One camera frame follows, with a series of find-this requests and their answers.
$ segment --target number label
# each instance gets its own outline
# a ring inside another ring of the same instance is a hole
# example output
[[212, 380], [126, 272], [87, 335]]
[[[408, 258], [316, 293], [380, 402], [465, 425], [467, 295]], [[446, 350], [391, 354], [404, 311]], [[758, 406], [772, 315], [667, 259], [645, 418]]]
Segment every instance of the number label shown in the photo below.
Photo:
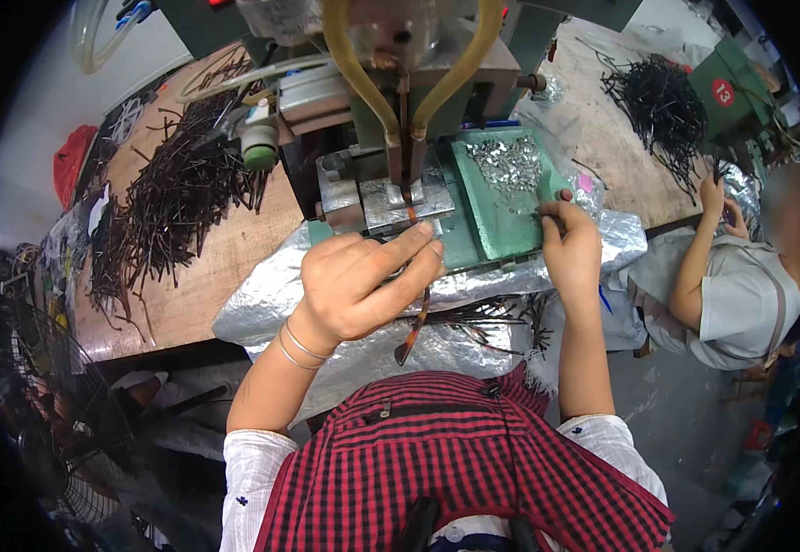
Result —
[[728, 107], [734, 103], [734, 89], [731, 83], [725, 79], [715, 79], [713, 81], [713, 97], [722, 107]]

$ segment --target sticker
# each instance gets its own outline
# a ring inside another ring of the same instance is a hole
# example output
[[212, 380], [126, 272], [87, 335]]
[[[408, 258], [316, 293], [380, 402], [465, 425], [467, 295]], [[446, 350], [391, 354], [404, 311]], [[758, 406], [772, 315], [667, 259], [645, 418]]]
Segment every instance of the sticker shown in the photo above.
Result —
[[725, 79], [715, 79], [713, 81], [713, 97], [723, 108], [733, 104], [734, 89], [731, 87], [731, 83]]
[[577, 178], [577, 187], [584, 190], [585, 193], [591, 193], [593, 192], [593, 179], [589, 175], [581, 173], [581, 176]]

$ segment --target right hand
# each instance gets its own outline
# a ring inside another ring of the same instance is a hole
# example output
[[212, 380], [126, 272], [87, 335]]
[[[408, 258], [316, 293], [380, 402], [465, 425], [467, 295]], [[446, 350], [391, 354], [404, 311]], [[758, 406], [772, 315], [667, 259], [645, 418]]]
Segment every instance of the right hand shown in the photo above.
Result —
[[749, 230], [746, 228], [746, 222], [743, 219], [743, 213], [741, 212], [740, 207], [737, 205], [737, 202], [731, 198], [725, 198], [725, 207], [727, 207], [727, 209], [731, 211], [731, 214], [734, 215], [734, 226], [726, 224], [725, 231], [732, 236], [737, 236], [741, 239], [749, 241]]
[[[330, 354], [342, 341], [361, 339], [400, 315], [445, 274], [443, 245], [423, 222], [387, 244], [357, 233], [329, 237], [302, 259], [305, 296], [287, 323], [306, 348]], [[382, 282], [412, 262], [399, 276]]]
[[[602, 238], [596, 223], [568, 201], [542, 203], [537, 211], [544, 228], [544, 264], [566, 310], [570, 304], [596, 298], [602, 264]], [[553, 217], [565, 226], [564, 236]]]
[[713, 176], [707, 174], [700, 183], [700, 202], [703, 204], [703, 214], [721, 216], [725, 208], [725, 180], [713, 181]]

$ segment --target workbench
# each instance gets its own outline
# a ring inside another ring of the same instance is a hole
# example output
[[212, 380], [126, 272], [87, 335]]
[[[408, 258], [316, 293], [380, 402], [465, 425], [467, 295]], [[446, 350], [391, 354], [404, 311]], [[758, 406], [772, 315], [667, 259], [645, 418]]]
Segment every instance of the workbench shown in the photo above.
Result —
[[[565, 89], [564, 100], [582, 121], [575, 159], [593, 168], [609, 187], [605, 207], [636, 213], [646, 228], [671, 223], [701, 212], [699, 204], [673, 182], [657, 160], [643, 149], [627, 117], [601, 90], [605, 67], [593, 49], [575, 33], [592, 24], [574, 20], [561, 25], [557, 33], [556, 57], [550, 71]], [[612, 34], [604, 28], [601, 33]], [[128, 186], [136, 180], [164, 140], [163, 117], [175, 117], [158, 108], [182, 111], [174, 101], [178, 90], [214, 56], [190, 63], [173, 75], [158, 91], [158, 98], [145, 107], [130, 138], [120, 146], [108, 164], [111, 193], [124, 202]], [[143, 304], [130, 296], [131, 319], [140, 327], [112, 319], [121, 330], [112, 329], [105, 316], [95, 311], [86, 296], [90, 259], [76, 280], [74, 331], [80, 345], [94, 361], [118, 359], [150, 351], [197, 343], [214, 337], [211, 323], [220, 307], [256, 264], [277, 247], [302, 222], [302, 214], [281, 166], [271, 173], [260, 215], [243, 206], [233, 207], [219, 226], [211, 227], [200, 259], [190, 267], [177, 267], [178, 287], [173, 279], [146, 281], [143, 298], [149, 313], [151, 332]]]

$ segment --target red checkered apron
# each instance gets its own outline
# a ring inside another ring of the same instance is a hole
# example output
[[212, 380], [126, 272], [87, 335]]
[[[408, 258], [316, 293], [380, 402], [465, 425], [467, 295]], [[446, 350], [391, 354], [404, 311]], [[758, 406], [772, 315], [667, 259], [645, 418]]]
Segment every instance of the red checkered apron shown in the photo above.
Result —
[[419, 372], [366, 385], [284, 460], [255, 550], [391, 550], [420, 496], [440, 505], [435, 531], [522, 515], [573, 552], [660, 548], [669, 509], [550, 427], [548, 401], [524, 380], [518, 368], [489, 381]]

